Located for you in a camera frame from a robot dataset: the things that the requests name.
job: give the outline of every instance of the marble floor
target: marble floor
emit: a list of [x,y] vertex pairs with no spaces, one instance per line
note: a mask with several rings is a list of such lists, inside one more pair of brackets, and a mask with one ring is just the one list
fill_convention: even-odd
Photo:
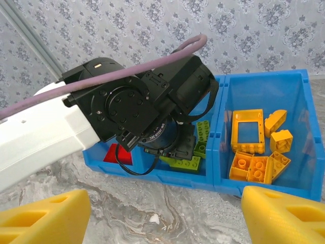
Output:
[[[314,80],[311,85],[324,140],[325,80]],[[85,244],[251,243],[239,199],[93,172],[81,153],[0,193],[0,210],[73,189],[86,189],[91,198]]]

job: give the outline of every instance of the yellow foam pad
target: yellow foam pad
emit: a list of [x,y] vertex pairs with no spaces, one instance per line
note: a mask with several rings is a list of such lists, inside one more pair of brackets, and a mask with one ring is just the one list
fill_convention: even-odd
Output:
[[254,186],[241,204],[253,244],[325,243],[325,204]]
[[0,212],[1,244],[81,244],[90,218],[86,190]]

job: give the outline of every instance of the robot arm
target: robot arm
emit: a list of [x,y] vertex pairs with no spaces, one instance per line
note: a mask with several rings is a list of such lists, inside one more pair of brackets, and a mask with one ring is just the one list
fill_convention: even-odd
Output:
[[[52,83],[38,93],[65,85]],[[0,124],[0,192],[38,170],[100,141],[78,106],[58,97]]]
[[[95,58],[38,93],[120,69],[124,67],[110,58]],[[0,191],[67,155],[114,137],[129,152],[140,146],[156,158],[191,160],[196,142],[191,122],[212,108],[218,88],[209,69],[191,55],[10,116],[0,124]],[[206,110],[189,116],[208,92]]]

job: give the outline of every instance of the green duplo brick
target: green duplo brick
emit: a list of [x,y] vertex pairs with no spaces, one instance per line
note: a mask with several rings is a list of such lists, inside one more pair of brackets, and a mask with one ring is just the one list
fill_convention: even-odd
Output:
[[197,133],[199,141],[207,142],[210,132],[209,121],[197,122]]
[[198,143],[196,144],[195,148],[194,148],[194,156],[198,156],[201,157],[203,159],[206,158],[206,147],[207,147],[207,143],[204,141],[198,141]]
[[160,156],[159,159],[168,163],[168,164],[173,164],[176,162],[176,159],[171,159],[171,158],[164,157],[164,156]]
[[191,161],[188,160],[176,160],[173,163],[170,163],[170,167],[175,170],[182,171],[195,171],[198,172],[201,158],[193,156]]

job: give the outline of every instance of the gray wallpaper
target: gray wallpaper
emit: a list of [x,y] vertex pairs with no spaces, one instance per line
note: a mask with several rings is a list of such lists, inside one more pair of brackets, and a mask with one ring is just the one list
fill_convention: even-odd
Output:
[[65,69],[97,56],[131,66],[204,33],[198,55],[216,74],[325,74],[324,0],[14,2]]
[[0,13],[0,109],[55,81],[46,66]]

